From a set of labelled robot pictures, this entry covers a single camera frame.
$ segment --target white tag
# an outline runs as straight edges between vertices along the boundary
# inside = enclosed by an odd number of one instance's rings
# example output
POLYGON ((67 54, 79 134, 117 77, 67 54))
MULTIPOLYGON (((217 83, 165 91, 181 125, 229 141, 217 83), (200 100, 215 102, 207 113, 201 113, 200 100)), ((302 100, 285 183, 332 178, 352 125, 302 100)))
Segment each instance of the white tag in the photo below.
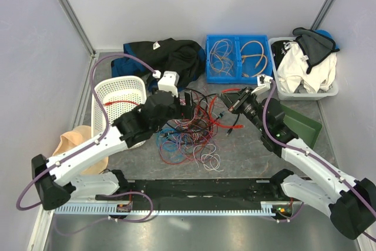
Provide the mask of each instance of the white tag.
POLYGON ((158 41, 156 41, 154 44, 153 44, 153 50, 157 49, 158 47, 160 47, 158 41))

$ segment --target white cloth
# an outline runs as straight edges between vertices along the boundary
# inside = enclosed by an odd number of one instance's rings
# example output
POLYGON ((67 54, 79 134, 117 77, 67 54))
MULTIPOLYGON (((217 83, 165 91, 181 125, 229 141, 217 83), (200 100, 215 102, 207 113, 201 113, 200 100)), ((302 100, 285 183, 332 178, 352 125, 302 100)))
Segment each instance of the white cloth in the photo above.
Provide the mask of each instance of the white cloth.
POLYGON ((317 93, 319 89, 328 91, 335 78, 335 65, 337 64, 336 53, 331 53, 319 65, 312 68, 308 75, 308 64, 302 60, 304 54, 296 42, 290 42, 290 49, 283 57, 278 67, 278 79, 282 90, 294 93, 300 83, 307 93, 317 93))

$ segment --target clothing label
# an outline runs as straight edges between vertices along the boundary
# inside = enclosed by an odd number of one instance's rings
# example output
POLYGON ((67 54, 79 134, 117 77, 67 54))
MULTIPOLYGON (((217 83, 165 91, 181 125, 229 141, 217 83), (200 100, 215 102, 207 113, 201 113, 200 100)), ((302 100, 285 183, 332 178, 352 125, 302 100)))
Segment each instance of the clothing label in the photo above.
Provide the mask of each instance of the clothing label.
POLYGON ((304 61, 308 60, 308 56, 304 55, 302 58, 300 58, 300 60, 302 60, 304 62, 304 61))
POLYGON ((154 44, 153 44, 153 50, 157 49, 158 47, 160 47, 158 41, 156 41, 154 44))

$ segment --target blue divided container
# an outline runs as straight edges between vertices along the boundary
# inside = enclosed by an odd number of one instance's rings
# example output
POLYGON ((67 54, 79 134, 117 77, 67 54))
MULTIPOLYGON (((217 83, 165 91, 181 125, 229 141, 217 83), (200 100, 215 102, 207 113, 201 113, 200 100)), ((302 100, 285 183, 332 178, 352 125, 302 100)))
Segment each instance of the blue divided container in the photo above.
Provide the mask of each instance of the blue divided container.
POLYGON ((261 54, 258 43, 249 43, 240 52, 242 47, 250 41, 258 41, 263 45, 264 55, 267 57, 267 66, 262 72, 270 76, 273 71, 268 39, 265 35, 208 35, 206 38, 206 80, 209 83, 251 83, 257 84, 253 75, 260 72, 265 65, 262 59, 258 67, 256 63, 260 56, 248 57, 242 63, 242 55, 261 54))

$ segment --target perforated white basket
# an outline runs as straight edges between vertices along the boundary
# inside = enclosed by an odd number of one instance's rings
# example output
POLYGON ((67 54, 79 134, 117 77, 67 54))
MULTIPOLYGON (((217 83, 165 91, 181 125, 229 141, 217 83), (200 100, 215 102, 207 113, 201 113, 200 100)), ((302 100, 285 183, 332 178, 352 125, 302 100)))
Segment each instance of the perforated white basket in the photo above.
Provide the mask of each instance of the perforated white basket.
MULTIPOLYGON (((113 101, 133 101, 143 104, 146 100, 146 89, 144 82, 137 76, 121 76, 107 79, 97 84, 94 88, 100 101, 104 104, 113 101)), ((105 106, 110 124, 121 114, 131 111, 135 104, 118 102, 105 106)), ((105 130, 106 120, 100 110, 97 101, 92 97, 92 136, 105 130)), ((141 146, 145 141, 137 143, 132 148, 141 146)))

